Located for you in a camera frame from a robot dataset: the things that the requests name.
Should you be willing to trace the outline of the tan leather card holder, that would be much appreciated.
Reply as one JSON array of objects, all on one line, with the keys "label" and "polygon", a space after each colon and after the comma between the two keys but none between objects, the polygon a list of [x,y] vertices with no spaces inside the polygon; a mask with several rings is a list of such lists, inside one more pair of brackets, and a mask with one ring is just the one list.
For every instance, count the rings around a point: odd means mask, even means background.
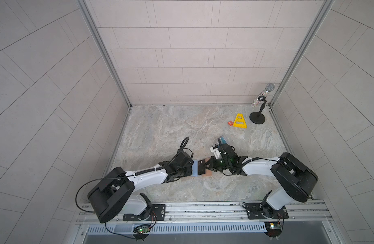
[{"label": "tan leather card holder", "polygon": [[194,163],[192,165],[191,177],[212,176],[212,171],[209,169],[206,169],[206,165],[205,165],[209,160],[210,158],[202,159],[202,160],[194,160]]}]

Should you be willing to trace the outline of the black VIP card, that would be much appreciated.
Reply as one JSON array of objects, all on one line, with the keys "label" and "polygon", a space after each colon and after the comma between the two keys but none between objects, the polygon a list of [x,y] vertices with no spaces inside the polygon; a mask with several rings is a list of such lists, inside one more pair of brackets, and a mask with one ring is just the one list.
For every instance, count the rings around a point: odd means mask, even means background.
[{"label": "black VIP card", "polygon": [[206,159],[198,161],[198,175],[206,174],[205,163],[206,163]]}]

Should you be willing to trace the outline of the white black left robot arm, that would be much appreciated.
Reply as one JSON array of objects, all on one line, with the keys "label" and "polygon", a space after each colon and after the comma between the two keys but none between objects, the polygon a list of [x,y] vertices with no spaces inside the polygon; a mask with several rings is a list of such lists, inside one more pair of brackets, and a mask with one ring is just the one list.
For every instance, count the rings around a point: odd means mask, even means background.
[{"label": "white black left robot arm", "polygon": [[191,176],[193,163],[193,154],[181,149],[171,161],[145,170],[124,171],[116,167],[89,191],[87,198],[100,223],[112,220],[120,212],[145,220],[152,210],[152,203],[139,191]]}]

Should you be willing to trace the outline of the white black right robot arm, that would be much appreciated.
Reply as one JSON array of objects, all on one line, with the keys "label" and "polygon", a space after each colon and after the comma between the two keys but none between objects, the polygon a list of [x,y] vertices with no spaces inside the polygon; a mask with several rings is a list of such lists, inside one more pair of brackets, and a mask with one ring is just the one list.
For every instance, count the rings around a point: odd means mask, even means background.
[{"label": "white black right robot arm", "polygon": [[228,176],[266,175],[279,182],[280,187],[267,193],[257,209],[244,205],[245,209],[257,213],[258,218],[284,218],[279,213],[284,206],[293,201],[307,202],[318,182],[318,176],[288,152],[271,159],[238,156],[234,147],[226,143],[216,144],[210,151],[214,154],[210,159],[197,162],[198,175],[205,174],[207,170],[220,173],[228,170]]}]

